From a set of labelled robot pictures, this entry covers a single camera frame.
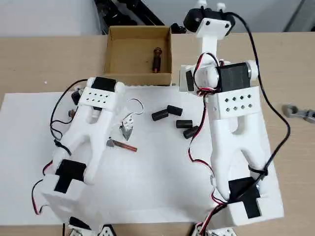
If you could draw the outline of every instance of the electrical wire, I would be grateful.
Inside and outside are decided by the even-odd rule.
[[[142,111],[140,111],[140,112],[133,112],[133,114],[135,114],[135,115],[141,115],[141,114],[143,114],[143,113],[144,113],[144,105],[143,105],[143,103],[142,103],[139,99],[137,99],[137,98],[132,98],[132,99],[130,99],[130,101],[132,101],[132,100],[137,101],[137,102],[141,105],[141,107],[142,107]]]
[[[50,126],[50,132],[51,132],[52,136],[53,136],[56,140],[58,140],[58,141],[60,141],[60,140],[62,139],[63,134],[62,134],[62,132],[61,132],[60,130],[57,130],[57,129],[53,128],[53,124],[54,124],[55,122],[59,122],[59,123],[62,123],[62,124],[69,124],[69,123],[72,122],[73,118],[72,118],[69,122],[64,122],[64,121],[61,121],[61,120],[54,120],[54,114],[55,114],[55,112],[56,112],[56,109],[57,109],[59,103],[61,102],[62,98],[65,96],[65,94],[66,94],[73,86],[75,86],[76,84],[78,84],[78,83],[80,83],[80,82],[85,82],[85,81],[87,81],[87,79],[78,80],[78,81],[74,82],[73,84],[71,84],[71,85],[63,92],[63,94],[60,96],[60,98],[58,99],[57,103],[55,104],[55,107],[54,107],[54,109],[53,109],[53,111],[52,111],[52,114],[51,114],[51,117],[50,117],[50,125],[49,125],[49,126]],[[58,138],[58,137],[55,135],[54,132],[59,133],[59,134],[60,134],[60,138]]]
[[[125,116],[125,118],[123,118],[123,120],[126,119],[130,115],[141,115],[141,114],[144,113],[144,105],[143,105],[143,103],[137,98],[129,99],[129,101],[132,101],[132,100],[137,101],[140,104],[140,106],[142,107],[142,111],[140,111],[140,112],[130,112],[130,113],[128,113],[128,115]]]
[[[191,139],[191,141],[190,141],[190,144],[189,144],[187,153],[188,153],[188,157],[189,157],[189,159],[190,159],[190,161],[191,161],[192,163],[200,163],[200,164],[202,164],[202,165],[205,165],[206,167],[208,167],[208,168],[211,170],[212,176],[214,177],[214,172],[213,172],[212,167],[211,167],[207,162],[205,162],[204,160],[201,160],[201,159],[193,159],[193,157],[192,157],[192,155],[191,155],[191,151],[190,151],[192,142],[193,142],[193,140],[197,137],[197,135],[199,134],[199,132],[201,131],[201,129],[202,129],[202,127],[203,127],[203,124],[204,124],[204,121],[205,121],[205,118],[206,118],[207,105],[206,105],[205,97],[206,97],[206,94],[203,96],[203,113],[202,113],[201,122],[200,122],[200,124],[199,124],[199,127],[198,127],[196,133],[193,135],[193,137],[192,137],[192,139]]]
[[[197,87],[199,90],[200,90],[200,87],[199,87],[199,86],[197,85],[197,83],[196,83],[195,75],[196,75],[196,72],[197,72],[197,70],[199,69],[199,67],[200,67],[200,65],[201,65],[201,61],[202,61],[202,58],[203,58],[204,55],[209,55],[209,56],[211,56],[211,57],[213,58],[213,60],[215,61],[215,63],[217,64],[217,66],[218,66],[218,67],[220,66],[220,65],[219,65],[219,62],[218,62],[218,59],[217,59],[216,56],[213,55],[212,53],[202,53],[202,54],[199,56],[198,61],[197,61],[197,64],[196,64],[196,67],[195,67],[195,69],[194,69],[194,71],[193,71],[193,75],[192,75],[193,83],[196,85],[196,87]]]
[[[280,150],[280,148],[285,144],[285,142],[288,140],[288,138],[290,137],[290,134],[291,134],[291,127],[289,125],[289,123],[287,122],[287,120],[273,107],[273,105],[270,103],[268,97],[267,97],[267,94],[266,94],[266,91],[263,87],[263,83],[262,83],[262,80],[261,80],[261,75],[260,75],[260,69],[259,69],[259,60],[258,60],[258,53],[257,53],[257,50],[256,50],[256,46],[255,46],[255,43],[254,43],[254,39],[252,37],[252,32],[249,28],[249,26],[247,25],[246,21],[241,17],[239,16],[238,14],[234,13],[234,12],[226,12],[224,13],[225,15],[231,15],[231,16],[234,16],[236,18],[238,18],[242,24],[244,25],[248,35],[249,35],[249,38],[250,38],[250,41],[251,41],[251,45],[252,45],[252,50],[253,50],[253,53],[254,53],[254,57],[255,57],[255,62],[256,62],[256,65],[257,65],[257,69],[258,69],[258,82],[259,82],[259,86],[260,86],[260,89],[261,89],[261,93],[267,103],[267,105],[270,107],[270,109],[285,123],[286,127],[287,127],[287,132],[286,132],[286,135],[285,137],[282,139],[282,141],[277,145],[277,147],[275,148],[275,150],[273,151],[273,153],[271,154],[270,158],[267,160],[263,170],[266,171],[268,170],[268,167],[269,165],[271,164],[271,162],[274,160],[276,154],[278,153],[278,151]],[[244,194],[247,193],[247,191],[249,191],[251,189],[252,186],[255,186],[258,184],[258,182],[260,180],[263,180],[263,178],[265,177],[265,174],[264,173],[261,173],[259,174],[259,176],[257,177],[257,179],[250,185],[246,186],[243,190],[241,190],[238,194],[237,194],[237,197],[236,197],[236,200],[237,199],[240,199],[242,196],[244,196]],[[217,207],[215,207],[211,212],[210,214],[207,216],[205,222],[203,223],[202,225],[202,228],[201,228],[201,231],[200,233],[203,234],[212,218],[213,215],[217,214],[219,211],[221,211],[222,209],[224,209],[228,203],[231,202],[231,199],[227,202],[227,203],[224,203],[222,205],[218,205]]]
[[[43,170],[42,170],[42,173],[43,173],[44,176],[46,175],[46,174],[45,174],[45,171],[46,171],[52,164],[53,164],[53,161],[50,161],[49,163],[47,163],[47,164],[44,166],[44,168],[43,168]],[[37,181],[37,182],[33,185],[33,188],[32,188],[32,190],[31,190],[31,203],[32,203],[32,205],[33,205],[33,209],[34,209],[34,212],[35,212],[36,215],[40,215],[40,214],[43,212],[43,208],[48,206],[48,205],[42,205],[42,206],[40,207],[40,209],[38,210],[38,209],[37,209],[37,206],[36,206],[35,198],[34,198],[34,190],[35,190],[35,187],[36,187],[39,183],[41,183],[42,181],[43,181],[43,179]]]
[[[63,223],[63,236],[65,236],[65,223]]]

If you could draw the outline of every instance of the cable tie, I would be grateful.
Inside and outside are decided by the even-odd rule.
[[[268,176],[268,169],[264,168],[263,170],[256,170],[256,169],[253,169],[252,167],[250,167],[248,165],[248,169],[251,171],[251,172],[254,172],[254,173],[257,173],[257,174],[260,174],[260,175],[264,175],[264,177]]]

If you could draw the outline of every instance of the white paper sheet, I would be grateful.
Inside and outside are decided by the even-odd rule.
[[[35,216],[31,203],[33,184],[42,178],[43,166],[55,148],[49,131],[52,108],[60,93],[6,94],[0,111],[0,225],[59,224],[46,207]],[[106,223],[157,223],[203,220],[213,206],[210,171],[193,164],[187,156],[190,140],[177,129],[177,119],[192,119],[199,125],[202,98],[178,92],[177,87],[130,87],[127,98],[141,99],[145,113],[134,116],[134,130],[128,144],[134,153],[108,147],[103,155],[96,184],[86,189],[82,204],[94,203]],[[168,104],[182,107],[181,117],[153,122],[153,112]],[[55,118],[67,120],[74,105],[69,96],[60,104]],[[124,142],[119,130],[113,139]],[[208,118],[192,148],[194,158],[207,162],[211,155]],[[73,154],[75,160],[87,161],[90,147],[83,145]],[[35,190],[36,203],[45,200]]]

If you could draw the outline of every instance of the screw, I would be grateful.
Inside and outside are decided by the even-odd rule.
[[[152,70],[153,73],[158,73],[161,70],[161,54],[162,54],[162,49],[161,48],[155,48],[153,50],[154,57],[153,57],[153,66]]]

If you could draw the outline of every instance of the metal clamp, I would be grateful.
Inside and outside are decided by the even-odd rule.
[[[314,110],[299,110],[297,106],[290,104],[283,105],[282,111],[288,118],[300,117],[309,123],[315,123],[315,111]]]

